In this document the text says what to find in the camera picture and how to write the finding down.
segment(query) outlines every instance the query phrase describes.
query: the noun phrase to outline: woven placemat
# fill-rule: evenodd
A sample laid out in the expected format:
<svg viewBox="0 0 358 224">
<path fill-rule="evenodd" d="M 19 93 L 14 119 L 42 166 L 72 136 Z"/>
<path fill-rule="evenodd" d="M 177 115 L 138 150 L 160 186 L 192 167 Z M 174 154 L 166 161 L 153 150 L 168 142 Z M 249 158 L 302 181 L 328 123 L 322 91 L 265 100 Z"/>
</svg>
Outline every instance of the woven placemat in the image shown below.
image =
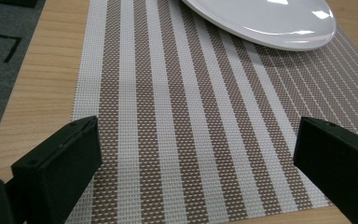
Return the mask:
<svg viewBox="0 0 358 224">
<path fill-rule="evenodd" d="M 74 119 L 103 166 L 68 223 L 220 223 L 331 205 L 292 163 L 301 116 L 358 134 L 358 49 L 289 52 L 177 0 L 91 0 Z"/>
</svg>

